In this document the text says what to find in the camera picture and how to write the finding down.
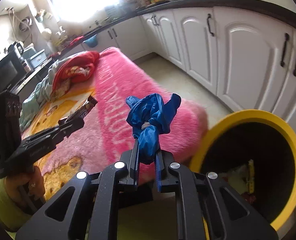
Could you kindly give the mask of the green sleeved left forearm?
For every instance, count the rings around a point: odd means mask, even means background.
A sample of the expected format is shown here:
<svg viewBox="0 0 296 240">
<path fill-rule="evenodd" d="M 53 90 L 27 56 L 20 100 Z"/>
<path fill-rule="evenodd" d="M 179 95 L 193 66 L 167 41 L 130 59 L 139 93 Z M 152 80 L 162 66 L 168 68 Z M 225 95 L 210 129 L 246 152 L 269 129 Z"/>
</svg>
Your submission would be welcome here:
<svg viewBox="0 0 296 240">
<path fill-rule="evenodd" d="M 0 224 L 9 232 L 17 232 L 31 215 L 23 212 L 8 196 L 4 179 L 0 179 Z"/>
</svg>

